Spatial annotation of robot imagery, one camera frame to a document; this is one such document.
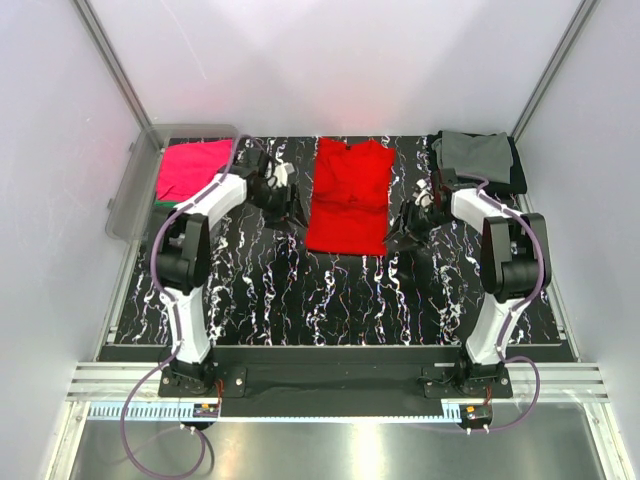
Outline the red t shirt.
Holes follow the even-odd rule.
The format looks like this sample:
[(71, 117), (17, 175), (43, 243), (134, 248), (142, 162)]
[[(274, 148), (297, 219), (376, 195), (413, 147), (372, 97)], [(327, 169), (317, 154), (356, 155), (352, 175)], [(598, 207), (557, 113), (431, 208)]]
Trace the red t shirt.
[(305, 244), (314, 252), (384, 256), (396, 158), (375, 140), (318, 140)]

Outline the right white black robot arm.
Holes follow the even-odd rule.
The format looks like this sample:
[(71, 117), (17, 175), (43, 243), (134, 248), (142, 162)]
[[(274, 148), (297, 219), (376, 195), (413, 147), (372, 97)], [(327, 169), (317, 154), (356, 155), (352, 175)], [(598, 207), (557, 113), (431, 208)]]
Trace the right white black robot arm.
[(484, 190), (488, 184), (477, 174), (436, 170), (429, 184), (417, 183), (384, 238), (390, 250), (417, 249), (433, 229), (454, 221), (481, 235), (482, 307), (454, 366), (439, 382), (470, 397), (485, 395), (501, 381), (517, 321), (552, 278), (545, 218), (490, 197)]

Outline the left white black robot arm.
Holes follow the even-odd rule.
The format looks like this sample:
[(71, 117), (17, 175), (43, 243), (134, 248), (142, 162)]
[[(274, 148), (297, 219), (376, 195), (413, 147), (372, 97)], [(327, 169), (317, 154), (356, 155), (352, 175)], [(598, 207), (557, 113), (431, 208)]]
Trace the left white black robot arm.
[(260, 149), (250, 163), (229, 163), (189, 199), (156, 207), (149, 222), (149, 272), (171, 328), (169, 357), (160, 363), (162, 381), (195, 396), (222, 392), (213, 347), (205, 328), (203, 290), (209, 276), (211, 237), (219, 221), (245, 203), (261, 211), (265, 226), (290, 231), (308, 226), (295, 167)]

